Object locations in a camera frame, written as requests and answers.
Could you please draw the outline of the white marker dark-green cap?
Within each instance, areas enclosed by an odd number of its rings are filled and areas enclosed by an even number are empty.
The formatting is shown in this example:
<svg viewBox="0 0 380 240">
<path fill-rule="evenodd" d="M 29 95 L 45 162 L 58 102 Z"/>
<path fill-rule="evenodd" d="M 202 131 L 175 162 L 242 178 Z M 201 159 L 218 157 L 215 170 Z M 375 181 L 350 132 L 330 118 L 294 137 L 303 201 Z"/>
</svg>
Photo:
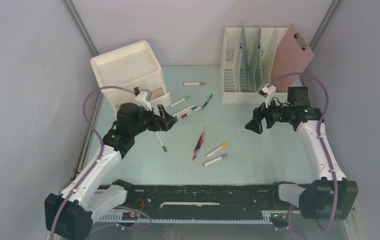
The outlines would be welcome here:
<svg viewBox="0 0 380 240">
<path fill-rule="evenodd" d="M 161 139 L 161 137 L 160 137 L 160 135 L 159 135 L 159 133 L 157 131 L 155 132 L 155 135 L 156 135 L 156 137 L 157 137 L 157 139 L 158 139 L 158 141 L 159 141 L 159 143 L 160 143 L 163 151 L 165 153 L 168 152 L 166 145 L 164 144 L 163 140 Z"/>
</svg>

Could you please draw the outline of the red pen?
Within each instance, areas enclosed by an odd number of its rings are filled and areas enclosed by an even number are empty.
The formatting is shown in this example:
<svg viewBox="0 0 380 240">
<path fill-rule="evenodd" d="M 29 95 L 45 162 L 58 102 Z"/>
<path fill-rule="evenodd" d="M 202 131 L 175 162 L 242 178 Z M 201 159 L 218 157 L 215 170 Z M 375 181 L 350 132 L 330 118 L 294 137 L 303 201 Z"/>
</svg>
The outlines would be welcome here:
<svg viewBox="0 0 380 240">
<path fill-rule="evenodd" d="M 200 147 L 200 144 L 201 144 L 201 141 L 202 141 L 202 139 L 203 139 L 203 137 L 204 137 L 205 132 L 206 132 L 206 129 L 204 128 L 204 129 L 202 130 L 201 134 L 200 134 L 200 137 L 199 137 L 199 139 L 198 139 L 198 141 L 197 141 L 197 144 L 196 144 L 196 147 L 195 147 L 193 153 L 195 153 L 195 152 L 197 151 L 197 149 Z"/>
<path fill-rule="evenodd" d="M 203 142 L 204 142 L 204 139 L 202 139 L 201 144 L 200 144 L 200 147 L 199 147 L 199 148 L 197 149 L 197 151 L 193 154 L 192 161 L 194 161 L 194 160 L 196 159 L 197 154 L 198 154 L 198 152 L 199 152 L 199 150 L 200 150 L 200 148 L 201 148 Z"/>
</svg>

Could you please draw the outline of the white marker yellow cap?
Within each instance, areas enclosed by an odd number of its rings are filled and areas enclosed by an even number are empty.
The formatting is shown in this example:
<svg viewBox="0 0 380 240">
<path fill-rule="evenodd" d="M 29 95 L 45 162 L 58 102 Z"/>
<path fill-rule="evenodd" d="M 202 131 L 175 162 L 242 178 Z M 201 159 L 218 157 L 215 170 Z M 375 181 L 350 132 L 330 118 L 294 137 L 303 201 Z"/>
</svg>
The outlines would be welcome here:
<svg viewBox="0 0 380 240">
<path fill-rule="evenodd" d="M 207 155 L 205 155 L 205 158 L 211 157 L 212 155 L 214 155 L 215 153 L 217 153 L 221 149 L 225 148 L 227 145 L 228 145 L 227 142 L 221 144 L 220 146 L 218 146 L 217 148 L 215 148 L 213 151 L 211 151 L 210 153 L 208 153 Z"/>
</svg>

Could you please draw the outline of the white marker purple cap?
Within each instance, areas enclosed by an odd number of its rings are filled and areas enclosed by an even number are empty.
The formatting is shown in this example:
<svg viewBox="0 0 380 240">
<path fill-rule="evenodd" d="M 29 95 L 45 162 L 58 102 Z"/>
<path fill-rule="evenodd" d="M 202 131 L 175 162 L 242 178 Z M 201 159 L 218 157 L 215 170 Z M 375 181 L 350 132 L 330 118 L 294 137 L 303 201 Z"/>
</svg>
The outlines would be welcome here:
<svg viewBox="0 0 380 240">
<path fill-rule="evenodd" d="M 225 154 L 223 154 L 223 155 L 221 155 L 221 156 L 218 156 L 218 157 L 216 157 L 216 158 L 214 158 L 214 159 L 212 159 L 212 160 L 209 160 L 209 161 L 203 163 L 202 166 L 203 166 L 203 167 L 206 167 L 206 166 L 211 165 L 211 164 L 213 164 L 213 163 L 215 163 L 215 162 L 218 162 L 219 160 L 222 160 L 222 159 L 226 158 L 227 156 L 228 156 L 228 154 L 225 153 Z"/>
</svg>

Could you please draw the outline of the black teal pen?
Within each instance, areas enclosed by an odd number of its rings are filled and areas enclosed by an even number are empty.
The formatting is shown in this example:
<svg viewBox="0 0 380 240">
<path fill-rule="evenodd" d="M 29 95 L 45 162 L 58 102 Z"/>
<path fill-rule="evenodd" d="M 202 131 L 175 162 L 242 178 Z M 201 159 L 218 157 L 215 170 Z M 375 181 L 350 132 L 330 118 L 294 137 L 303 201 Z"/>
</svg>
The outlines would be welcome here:
<svg viewBox="0 0 380 240">
<path fill-rule="evenodd" d="M 205 101 L 204 104 L 202 105 L 201 110 L 203 110 L 203 109 L 206 107 L 206 105 L 207 105 L 207 104 L 209 103 L 209 101 L 211 100 L 212 96 L 213 96 L 213 94 L 210 94 L 210 95 L 208 96 L 208 98 L 206 99 L 206 101 Z"/>
</svg>

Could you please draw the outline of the cream three-drawer cabinet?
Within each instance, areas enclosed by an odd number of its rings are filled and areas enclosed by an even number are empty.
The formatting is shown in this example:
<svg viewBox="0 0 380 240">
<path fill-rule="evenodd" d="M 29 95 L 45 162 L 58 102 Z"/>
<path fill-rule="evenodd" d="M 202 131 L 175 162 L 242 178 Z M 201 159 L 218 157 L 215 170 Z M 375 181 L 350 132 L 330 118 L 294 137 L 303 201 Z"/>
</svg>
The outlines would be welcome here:
<svg viewBox="0 0 380 240">
<path fill-rule="evenodd" d="M 112 50 L 90 60 L 99 87 L 118 86 L 131 91 L 134 88 L 150 90 L 153 108 L 171 104 L 162 68 L 145 40 Z"/>
</svg>

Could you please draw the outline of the blue clipboard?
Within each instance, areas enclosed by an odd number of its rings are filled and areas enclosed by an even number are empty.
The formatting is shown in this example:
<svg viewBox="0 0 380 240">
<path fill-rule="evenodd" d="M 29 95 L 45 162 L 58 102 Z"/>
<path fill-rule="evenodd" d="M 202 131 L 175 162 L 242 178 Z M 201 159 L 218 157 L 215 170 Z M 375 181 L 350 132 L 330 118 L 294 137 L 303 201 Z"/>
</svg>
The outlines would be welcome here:
<svg viewBox="0 0 380 240">
<path fill-rule="evenodd" d="M 251 92 L 252 84 L 250 80 L 249 72 L 249 60 L 248 60 L 248 46 L 245 26 L 242 26 L 241 39 L 240 39 L 240 50 L 241 50 L 241 66 L 240 66 L 240 91 L 244 93 Z"/>
</svg>

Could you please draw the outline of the pink clipboard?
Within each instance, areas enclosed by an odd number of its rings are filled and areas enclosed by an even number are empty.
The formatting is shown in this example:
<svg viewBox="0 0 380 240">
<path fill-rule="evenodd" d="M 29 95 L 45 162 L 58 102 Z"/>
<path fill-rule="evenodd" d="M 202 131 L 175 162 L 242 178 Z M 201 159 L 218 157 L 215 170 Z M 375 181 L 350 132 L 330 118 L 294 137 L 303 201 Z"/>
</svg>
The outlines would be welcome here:
<svg viewBox="0 0 380 240">
<path fill-rule="evenodd" d="M 302 73 L 314 58 L 307 41 L 292 24 L 276 49 L 271 71 L 271 81 L 289 73 Z"/>
</svg>

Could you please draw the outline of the green clipboard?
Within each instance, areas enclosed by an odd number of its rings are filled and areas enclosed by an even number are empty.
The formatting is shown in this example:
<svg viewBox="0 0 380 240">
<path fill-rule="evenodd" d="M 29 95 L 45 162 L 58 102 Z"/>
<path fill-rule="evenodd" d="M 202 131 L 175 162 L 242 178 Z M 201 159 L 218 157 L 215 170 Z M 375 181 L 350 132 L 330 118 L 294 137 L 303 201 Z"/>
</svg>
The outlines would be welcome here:
<svg viewBox="0 0 380 240">
<path fill-rule="evenodd" d="M 260 34 L 258 89 L 262 84 L 271 82 L 271 72 L 278 46 L 278 34 L 275 27 L 262 27 Z"/>
</svg>

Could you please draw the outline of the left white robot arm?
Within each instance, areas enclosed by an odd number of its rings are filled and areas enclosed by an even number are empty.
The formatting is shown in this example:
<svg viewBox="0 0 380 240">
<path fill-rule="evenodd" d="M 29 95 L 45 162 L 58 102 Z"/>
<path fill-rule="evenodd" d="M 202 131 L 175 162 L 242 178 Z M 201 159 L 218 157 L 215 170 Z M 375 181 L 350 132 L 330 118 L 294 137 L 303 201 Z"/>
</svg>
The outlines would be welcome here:
<svg viewBox="0 0 380 240">
<path fill-rule="evenodd" d="M 134 192 L 111 185 L 102 193 L 98 187 L 135 144 L 135 137 L 145 131 L 169 131 L 177 118 L 168 114 L 163 105 L 159 114 L 134 103 L 120 106 L 116 121 L 103 137 L 98 154 L 83 172 L 61 193 L 49 194 L 44 201 L 45 223 L 49 237 L 59 235 L 68 240 L 84 240 L 103 215 L 121 205 L 130 208 L 136 202 Z"/>
</svg>

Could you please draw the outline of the white marker maroon cap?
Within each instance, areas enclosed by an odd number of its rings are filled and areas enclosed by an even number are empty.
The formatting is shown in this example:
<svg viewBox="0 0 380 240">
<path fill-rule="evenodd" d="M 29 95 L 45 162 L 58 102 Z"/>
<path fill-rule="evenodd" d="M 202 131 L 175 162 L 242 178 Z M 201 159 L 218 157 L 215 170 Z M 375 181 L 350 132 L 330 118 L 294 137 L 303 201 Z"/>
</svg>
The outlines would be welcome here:
<svg viewBox="0 0 380 240">
<path fill-rule="evenodd" d="M 195 109 L 193 109 L 193 110 L 191 110 L 191 111 L 189 111 L 189 112 L 183 114 L 183 115 L 181 116 L 181 118 L 182 118 L 182 119 L 183 119 L 183 118 L 186 118 L 187 116 L 189 116 L 189 115 L 191 115 L 192 113 L 195 113 L 195 112 L 197 112 L 197 111 L 199 111 L 199 110 L 201 110 L 201 109 L 202 109 L 202 106 L 198 106 L 198 107 L 196 107 Z"/>
</svg>

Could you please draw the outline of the white marker teal cap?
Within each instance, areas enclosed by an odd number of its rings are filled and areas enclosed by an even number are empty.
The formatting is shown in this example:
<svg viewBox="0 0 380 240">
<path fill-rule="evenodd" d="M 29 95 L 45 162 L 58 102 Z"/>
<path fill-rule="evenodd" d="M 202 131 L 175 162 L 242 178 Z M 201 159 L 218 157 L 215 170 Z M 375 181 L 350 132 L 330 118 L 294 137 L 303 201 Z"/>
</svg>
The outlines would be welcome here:
<svg viewBox="0 0 380 240">
<path fill-rule="evenodd" d="M 176 117 L 176 118 L 178 118 L 178 117 L 180 117 L 180 116 L 182 116 L 182 115 L 184 115 L 184 114 L 186 114 L 188 112 L 191 112 L 192 110 L 194 110 L 196 108 L 197 107 L 195 105 L 189 106 L 189 107 L 187 107 L 187 108 L 185 108 L 185 109 L 183 109 L 183 110 L 181 110 L 181 111 L 173 114 L 173 116 Z"/>
</svg>

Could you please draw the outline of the white marker green cap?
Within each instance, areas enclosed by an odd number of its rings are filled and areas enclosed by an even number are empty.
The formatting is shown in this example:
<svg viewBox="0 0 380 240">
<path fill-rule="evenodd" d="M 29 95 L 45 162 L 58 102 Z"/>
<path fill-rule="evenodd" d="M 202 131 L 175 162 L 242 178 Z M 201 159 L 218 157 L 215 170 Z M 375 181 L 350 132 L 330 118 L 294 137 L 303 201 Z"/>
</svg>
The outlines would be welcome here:
<svg viewBox="0 0 380 240">
<path fill-rule="evenodd" d="M 180 103 L 182 103 L 182 102 L 184 102 L 184 101 L 187 101 L 187 100 L 189 100 L 189 99 L 190 99 L 190 96 L 187 95 L 187 96 L 185 96 L 184 98 L 182 98 L 182 99 L 180 99 L 180 100 L 177 100 L 177 101 L 171 103 L 169 106 L 172 108 L 172 107 L 174 107 L 174 106 L 176 106 L 176 105 L 178 105 L 178 104 L 180 104 Z"/>
</svg>

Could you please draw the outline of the white marker brown cap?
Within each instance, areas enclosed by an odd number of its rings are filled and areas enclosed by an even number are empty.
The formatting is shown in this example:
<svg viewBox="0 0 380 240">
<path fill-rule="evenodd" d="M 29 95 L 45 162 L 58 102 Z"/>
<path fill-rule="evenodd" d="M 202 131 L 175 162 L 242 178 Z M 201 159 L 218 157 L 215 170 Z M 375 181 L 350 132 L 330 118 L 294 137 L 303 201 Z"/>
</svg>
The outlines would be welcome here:
<svg viewBox="0 0 380 240">
<path fill-rule="evenodd" d="M 205 82 L 184 82 L 184 86 L 203 86 Z"/>
</svg>

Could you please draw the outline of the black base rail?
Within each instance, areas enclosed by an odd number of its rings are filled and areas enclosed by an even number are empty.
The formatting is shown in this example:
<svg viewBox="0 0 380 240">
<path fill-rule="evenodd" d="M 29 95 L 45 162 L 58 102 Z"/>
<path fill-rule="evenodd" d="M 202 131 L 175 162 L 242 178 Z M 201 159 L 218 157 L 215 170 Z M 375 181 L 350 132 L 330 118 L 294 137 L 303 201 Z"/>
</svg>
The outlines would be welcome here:
<svg viewBox="0 0 380 240">
<path fill-rule="evenodd" d="M 276 184 L 141 185 L 119 179 L 113 185 L 127 190 L 125 207 L 143 213 L 115 207 L 100 223 L 283 225 L 290 207 L 279 200 Z"/>
</svg>

